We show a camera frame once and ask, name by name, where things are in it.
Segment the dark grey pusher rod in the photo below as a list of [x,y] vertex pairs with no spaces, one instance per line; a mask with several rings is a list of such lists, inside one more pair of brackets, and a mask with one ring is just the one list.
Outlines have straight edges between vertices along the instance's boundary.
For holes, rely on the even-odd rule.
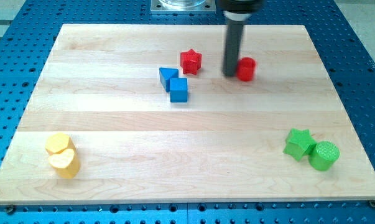
[[223,75],[226,77],[235,76],[241,39],[243,36],[243,28],[243,21],[234,21],[228,19],[222,66]]

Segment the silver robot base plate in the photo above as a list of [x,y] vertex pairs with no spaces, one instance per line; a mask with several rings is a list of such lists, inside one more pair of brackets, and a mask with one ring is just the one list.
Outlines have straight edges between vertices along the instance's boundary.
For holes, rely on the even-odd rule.
[[154,14],[215,12],[215,0],[151,0],[150,11]]

